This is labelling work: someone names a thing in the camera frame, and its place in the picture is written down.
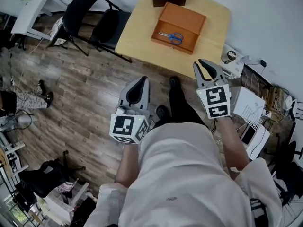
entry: wooden floor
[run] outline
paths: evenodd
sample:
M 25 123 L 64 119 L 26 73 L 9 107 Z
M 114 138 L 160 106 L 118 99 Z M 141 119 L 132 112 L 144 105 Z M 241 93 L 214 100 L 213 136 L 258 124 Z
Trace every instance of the wooden floor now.
M 48 33 L 60 16 L 42 17 L 36 29 Z M 98 21 L 92 15 L 88 19 Z M 84 30 L 83 34 L 88 35 L 89 30 Z M 113 182 L 122 155 L 123 144 L 109 136 L 110 115 L 115 112 L 121 90 L 132 80 L 148 76 L 151 82 L 150 109 L 155 114 L 158 105 L 169 106 L 169 78 L 177 74 L 137 60 L 128 63 L 83 43 L 79 45 L 89 52 L 89 57 L 71 44 L 68 50 L 46 49 L 48 42 L 45 40 L 31 53 L 38 42 L 27 39 L 25 52 L 12 50 L 11 73 L 17 86 L 20 82 L 19 88 L 15 89 L 33 90 L 43 79 L 53 91 L 54 101 L 48 109 L 31 111 L 38 122 L 28 129 L 13 131 L 9 136 L 13 141 L 21 140 L 26 144 L 18 152 L 30 169 L 38 169 L 43 162 L 68 150 L 71 166 L 86 167 L 86 171 L 78 172 L 77 176 L 88 181 L 92 193 L 98 195 L 100 185 Z M 9 52 L 4 49 L 0 59 L 1 74 L 10 74 L 8 62 Z M 195 80 L 178 76 L 187 101 L 210 126 L 211 121 L 205 117 L 196 96 Z M 219 133 L 216 132 L 214 137 L 218 139 Z

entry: patterned pants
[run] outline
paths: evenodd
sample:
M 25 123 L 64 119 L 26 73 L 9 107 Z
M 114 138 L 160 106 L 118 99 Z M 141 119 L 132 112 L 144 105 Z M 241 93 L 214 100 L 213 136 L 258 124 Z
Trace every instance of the patterned pants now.
M 47 108 L 46 101 L 42 98 L 40 86 L 31 92 L 16 92 L 17 94 L 17 111 L 20 109 L 37 109 Z

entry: box lid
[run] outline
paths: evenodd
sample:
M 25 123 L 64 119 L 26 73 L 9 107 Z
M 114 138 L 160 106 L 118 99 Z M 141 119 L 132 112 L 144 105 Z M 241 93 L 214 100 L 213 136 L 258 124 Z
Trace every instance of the box lid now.
M 177 25 L 195 34 L 200 34 L 206 17 L 179 5 L 167 2 L 159 20 Z

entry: black shoe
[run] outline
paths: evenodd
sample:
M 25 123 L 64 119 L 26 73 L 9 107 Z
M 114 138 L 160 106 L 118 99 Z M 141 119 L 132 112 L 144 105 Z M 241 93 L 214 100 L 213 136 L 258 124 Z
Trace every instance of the black shoe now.
M 169 109 L 164 105 L 157 107 L 156 114 L 160 120 L 170 118 Z
M 53 101 L 53 92 L 46 95 L 45 101 L 47 102 L 47 107 L 49 108 Z
M 180 78 L 177 77 L 177 76 L 173 76 L 169 79 L 169 85 L 170 85 L 170 88 L 173 88 L 173 87 L 181 87 L 181 81 L 180 81 Z
M 43 80 L 40 80 L 38 85 L 40 86 L 41 90 L 42 90 L 42 93 L 41 95 L 42 96 L 45 96 L 46 95 L 46 89 L 45 89 L 45 85 L 44 85 L 44 81 Z

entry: black folding chair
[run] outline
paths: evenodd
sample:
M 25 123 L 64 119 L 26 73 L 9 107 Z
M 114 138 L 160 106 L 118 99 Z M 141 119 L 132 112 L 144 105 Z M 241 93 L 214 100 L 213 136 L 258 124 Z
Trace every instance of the black folding chair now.
M 103 49 L 111 54 L 114 54 L 128 62 L 132 62 L 131 59 L 127 59 L 115 51 L 118 40 L 122 34 L 122 31 L 131 15 L 131 13 L 123 12 L 118 6 L 113 4 L 109 0 L 104 0 L 109 4 L 108 10 L 103 13 L 101 20 L 97 25 L 83 23 L 83 19 L 88 10 L 97 0 L 73 0 L 67 7 L 67 10 L 63 17 L 63 26 L 67 33 L 71 35 L 69 40 L 86 56 L 85 53 L 75 42 L 73 38 L 81 39 L 91 45 L 93 45 L 98 51 Z M 79 36 L 79 30 L 82 26 L 92 26 L 94 30 L 90 39 Z

